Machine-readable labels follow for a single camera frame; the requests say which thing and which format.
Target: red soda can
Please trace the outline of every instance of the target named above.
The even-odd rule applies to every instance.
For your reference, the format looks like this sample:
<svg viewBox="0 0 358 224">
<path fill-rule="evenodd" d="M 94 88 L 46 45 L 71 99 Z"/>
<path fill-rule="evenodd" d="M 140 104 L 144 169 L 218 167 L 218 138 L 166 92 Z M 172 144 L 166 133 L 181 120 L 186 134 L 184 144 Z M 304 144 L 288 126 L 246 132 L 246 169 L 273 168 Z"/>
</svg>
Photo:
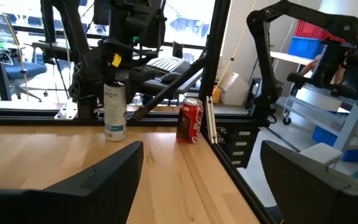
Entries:
<svg viewBox="0 0 358 224">
<path fill-rule="evenodd" d="M 185 98 L 180 105 L 177 141 L 196 143 L 203 120 L 203 102 L 196 98 Z"/>
</svg>

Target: red plastic crate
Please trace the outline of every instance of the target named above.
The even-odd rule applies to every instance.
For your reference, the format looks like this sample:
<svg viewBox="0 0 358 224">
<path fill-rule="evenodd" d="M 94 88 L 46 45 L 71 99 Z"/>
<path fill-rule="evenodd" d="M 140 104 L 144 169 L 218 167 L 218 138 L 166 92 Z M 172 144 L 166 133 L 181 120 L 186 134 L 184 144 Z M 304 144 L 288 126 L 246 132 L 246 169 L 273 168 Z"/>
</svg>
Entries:
<svg viewBox="0 0 358 224">
<path fill-rule="evenodd" d="M 298 25 L 296 25 L 294 37 L 306 37 L 306 38 L 314 38 L 319 40 L 325 40 L 327 37 L 331 40 L 336 40 L 345 43 L 344 39 L 338 38 L 324 29 L 310 24 L 305 21 L 298 21 Z"/>
</svg>

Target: wooden table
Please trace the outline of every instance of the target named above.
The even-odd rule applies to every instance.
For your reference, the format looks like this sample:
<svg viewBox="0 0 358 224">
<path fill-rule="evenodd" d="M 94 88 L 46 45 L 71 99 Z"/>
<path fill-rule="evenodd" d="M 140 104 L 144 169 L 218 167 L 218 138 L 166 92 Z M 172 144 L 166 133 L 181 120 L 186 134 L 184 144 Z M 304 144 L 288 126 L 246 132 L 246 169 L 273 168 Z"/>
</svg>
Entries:
<svg viewBox="0 0 358 224">
<path fill-rule="evenodd" d="M 206 140 L 179 144 L 175 128 L 128 128 L 109 142 L 102 127 L 0 126 L 0 189 L 44 189 L 139 140 L 145 157 L 128 223 L 258 223 Z"/>
</svg>

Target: can label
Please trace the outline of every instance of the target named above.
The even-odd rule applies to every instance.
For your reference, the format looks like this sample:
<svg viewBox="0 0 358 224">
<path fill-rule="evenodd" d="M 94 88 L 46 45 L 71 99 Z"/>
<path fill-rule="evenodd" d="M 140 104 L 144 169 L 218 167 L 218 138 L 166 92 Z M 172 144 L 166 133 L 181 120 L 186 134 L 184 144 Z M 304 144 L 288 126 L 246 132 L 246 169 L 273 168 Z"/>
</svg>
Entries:
<svg viewBox="0 0 358 224">
<path fill-rule="evenodd" d="M 121 141 L 126 137 L 127 105 L 125 85 L 119 82 L 104 84 L 104 133 L 107 140 Z"/>
<path fill-rule="evenodd" d="M 184 143 L 196 143 L 200 136 L 203 120 L 203 103 L 196 98 L 186 98 L 180 105 L 177 128 L 177 140 Z"/>
</svg>

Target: blue plastic bin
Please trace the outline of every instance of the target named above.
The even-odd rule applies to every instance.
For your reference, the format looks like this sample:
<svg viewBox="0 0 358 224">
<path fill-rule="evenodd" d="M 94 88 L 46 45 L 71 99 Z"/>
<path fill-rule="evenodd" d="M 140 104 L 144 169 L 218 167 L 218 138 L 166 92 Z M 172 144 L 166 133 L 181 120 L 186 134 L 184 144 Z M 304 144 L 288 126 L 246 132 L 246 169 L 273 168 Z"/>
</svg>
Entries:
<svg viewBox="0 0 358 224">
<path fill-rule="evenodd" d="M 329 131 L 316 126 L 314 129 L 312 139 L 318 143 L 325 143 L 329 146 L 334 146 L 334 143 L 337 139 L 337 136 Z M 344 162 L 358 162 L 358 149 L 355 150 L 347 150 L 342 157 Z"/>
<path fill-rule="evenodd" d="M 288 53 L 298 57 L 314 59 L 323 52 L 324 47 L 325 45 L 321 44 L 319 39 L 292 37 Z"/>
</svg>

